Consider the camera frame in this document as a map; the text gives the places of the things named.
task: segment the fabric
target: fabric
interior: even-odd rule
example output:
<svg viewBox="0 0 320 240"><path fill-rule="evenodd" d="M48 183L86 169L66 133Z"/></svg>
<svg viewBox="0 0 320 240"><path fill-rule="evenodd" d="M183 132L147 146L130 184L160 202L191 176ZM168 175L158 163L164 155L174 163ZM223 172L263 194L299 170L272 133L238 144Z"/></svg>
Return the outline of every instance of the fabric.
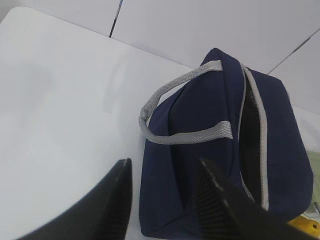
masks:
<svg viewBox="0 0 320 240"><path fill-rule="evenodd" d="M190 80L156 107L148 127L153 135L168 137L226 121L233 138L174 145L146 140L139 209L146 236L201 237L192 212L199 158L213 161L236 188L283 222L310 204L312 171L281 81L219 49L211 50L202 65L211 61L221 61L223 71Z"/></svg>

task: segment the lunch bag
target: lunch bag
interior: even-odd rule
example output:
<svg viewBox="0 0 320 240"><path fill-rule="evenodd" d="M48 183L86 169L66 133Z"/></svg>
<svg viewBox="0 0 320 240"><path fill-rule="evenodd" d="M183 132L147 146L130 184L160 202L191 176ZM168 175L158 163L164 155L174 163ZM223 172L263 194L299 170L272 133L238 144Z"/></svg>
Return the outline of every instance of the lunch bag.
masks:
<svg viewBox="0 0 320 240"><path fill-rule="evenodd" d="M284 85L219 49L157 90L141 109L139 125L146 137L139 218L148 237L201 237L193 213L201 159L214 161L243 194L283 222L311 202L313 174Z"/></svg>

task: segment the white table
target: white table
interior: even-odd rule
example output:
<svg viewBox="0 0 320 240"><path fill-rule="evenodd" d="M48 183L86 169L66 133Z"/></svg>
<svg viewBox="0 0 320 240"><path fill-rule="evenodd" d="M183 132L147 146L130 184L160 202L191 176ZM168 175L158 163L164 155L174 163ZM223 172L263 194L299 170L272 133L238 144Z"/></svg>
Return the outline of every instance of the white table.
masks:
<svg viewBox="0 0 320 240"><path fill-rule="evenodd" d="M190 68L25 7L0 24L0 239L42 226L130 157L138 209L143 104Z"/></svg>

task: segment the gray handle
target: gray handle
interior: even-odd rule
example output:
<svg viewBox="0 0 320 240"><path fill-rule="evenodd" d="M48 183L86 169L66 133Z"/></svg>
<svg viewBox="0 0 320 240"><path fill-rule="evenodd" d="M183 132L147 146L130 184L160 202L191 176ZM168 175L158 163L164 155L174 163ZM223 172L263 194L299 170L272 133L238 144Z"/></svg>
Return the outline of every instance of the gray handle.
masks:
<svg viewBox="0 0 320 240"><path fill-rule="evenodd" d="M195 132L180 132L171 136L154 135L147 127L147 122L158 106L160 98L163 94L204 73L207 73L209 71L220 72L222 70L223 68L220 60L209 61L206 64L198 67L197 69L192 70L159 88L141 109L139 116L139 125L143 132L143 135L150 142L162 145L197 144L221 138L233 139L231 124L229 121L221 121L217 125L205 130Z"/></svg>

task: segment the white wall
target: white wall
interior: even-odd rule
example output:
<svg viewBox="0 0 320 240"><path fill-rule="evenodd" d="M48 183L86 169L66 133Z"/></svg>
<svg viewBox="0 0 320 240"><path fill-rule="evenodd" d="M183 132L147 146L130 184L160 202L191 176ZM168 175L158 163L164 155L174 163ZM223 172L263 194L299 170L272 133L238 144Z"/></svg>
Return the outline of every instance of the white wall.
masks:
<svg viewBox="0 0 320 240"><path fill-rule="evenodd" d="M112 37L190 68L219 48L268 73L319 26L319 0L125 0Z"/></svg>
<svg viewBox="0 0 320 240"><path fill-rule="evenodd" d="M109 35L119 0L0 0L0 21L10 9L25 6Z"/></svg>

